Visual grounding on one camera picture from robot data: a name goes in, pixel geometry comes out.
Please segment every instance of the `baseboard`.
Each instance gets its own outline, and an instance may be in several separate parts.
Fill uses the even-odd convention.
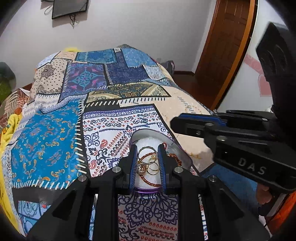
[[[192,71],[175,71],[174,74],[185,74],[185,75],[191,75],[193,76],[194,73]]]

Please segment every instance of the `orange clothing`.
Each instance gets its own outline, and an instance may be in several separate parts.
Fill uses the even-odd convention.
[[[286,218],[290,214],[295,204],[296,204],[296,192],[289,195],[283,207],[279,210],[279,212],[275,215],[275,217],[268,222],[267,226],[272,234],[275,234],[277,232],[277,230],[280,228],[282,223],[286,220]]]

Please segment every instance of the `human hand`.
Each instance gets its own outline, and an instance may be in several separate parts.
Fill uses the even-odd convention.
[[[270,202],[270,200],[272,199],[272,195],[268,190],[269,190],[269,187],[266,187],[258,183],[257,189],[256,189],[256,199],[262,205]]]

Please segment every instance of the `wooden door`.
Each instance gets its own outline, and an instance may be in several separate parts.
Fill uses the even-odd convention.
[[[195,78],[198,92],[213,106],[238,54],[248,21],[250,0],[217,0],[207,41]]]

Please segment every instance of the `yellow blanket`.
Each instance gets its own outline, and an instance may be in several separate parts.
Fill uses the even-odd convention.
[[[1,134],[1,144],[0,144],[0,173],[2,174],[2,163],[1,163],[1,156],[5,150],[5,147],[9,143],[13,133],[15,132],[16,128],[19,125],[19,122],[22,118],[22,114],[17,115],[17,114],[12,114],[7,122],[6,127],[2,130]],[[10,202],[6,193],[6,188],[5,188],[5,182],[3,175],[0,175],[0,190],[1,190],[1,195],[0,195],[0,205],[2,209],[4,210],[6,216],[9,218],[13,226],[16,228],[16,230],[19,231],[19,227],[17,224],[17,221],[15,219],[15,216],[12,212],[12,208],[10,206]]]

